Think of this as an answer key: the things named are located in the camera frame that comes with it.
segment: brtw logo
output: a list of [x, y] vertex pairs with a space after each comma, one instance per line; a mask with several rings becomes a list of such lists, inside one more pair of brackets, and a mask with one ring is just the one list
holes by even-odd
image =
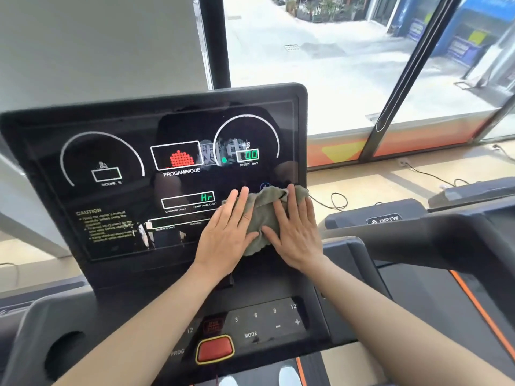
[[381, 217], [374, 217], [367, 219], [368, 225], [374, 225], [376, 223], [385, 223], [385, 222], [393, 222], [393, 221], [402, 221], [402, 216], [397, 213], [383, 215]]

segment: shoe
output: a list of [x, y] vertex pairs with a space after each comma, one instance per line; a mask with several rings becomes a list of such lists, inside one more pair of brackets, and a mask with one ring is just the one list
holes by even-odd
[[292, 366], [281, 367], [279, 372], [279, 386], [302, 386], [299, 374]]
[[227, 377], [223, 377], [218, 383], [218, 386], [238, 386], [238, 383], [236, 382], [236, 379], [229, 375]]

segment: gray towel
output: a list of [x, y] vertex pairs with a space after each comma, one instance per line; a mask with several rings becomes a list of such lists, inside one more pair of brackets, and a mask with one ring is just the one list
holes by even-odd
[[[297, 198], [297, 203], [299, 203], [302, 199], [308, 196], [308, 191], [306, 188], [296, 185], [295, 196]], [[263, 188], [258, 194], [249, 194], [247, 203], [245, 204], [245, 211], [249, 209], [252, 202], [254, 202], [254, 211], [252, 212], [252, 219], [250, 220], [247, 233], [259, 232], [259, 236], [250, 243], [247, 249], [245, 249], [245, 252], [243, 253], [244, 256], [253, 255], [265, 246], [270, 245], [270, 241], [268, 241], [265, 235], [261, 232], [262, 226], [270, 227], [278, 234], [279, 237], [281, 236], [279, 233], [279, 222], [275, 216], [274, 206], [272, 203], [280, 199], [286, 213], [288, 214], [287, 198], [288, 190], [286, 188], [281, 189], [273, 186]]]

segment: street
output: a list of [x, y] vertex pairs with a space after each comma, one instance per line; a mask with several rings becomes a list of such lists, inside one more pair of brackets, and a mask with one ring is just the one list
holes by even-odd
[[[313, 24], [272, 0], [223, 1], [232, 86], [304, 84], [309, 135], [372, 127], [416, 45], [375, 21]], [[491, 110], [454, 85], [466, 70], [430, 58], [393, 123]]]

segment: emergency stop button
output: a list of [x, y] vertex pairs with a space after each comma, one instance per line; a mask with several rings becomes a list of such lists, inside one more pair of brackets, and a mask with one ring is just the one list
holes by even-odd
[[202, 340], [197, 346], [197, 364], [210, 364], [226, 360], [234, 355], [234, 344], [229, 335]]

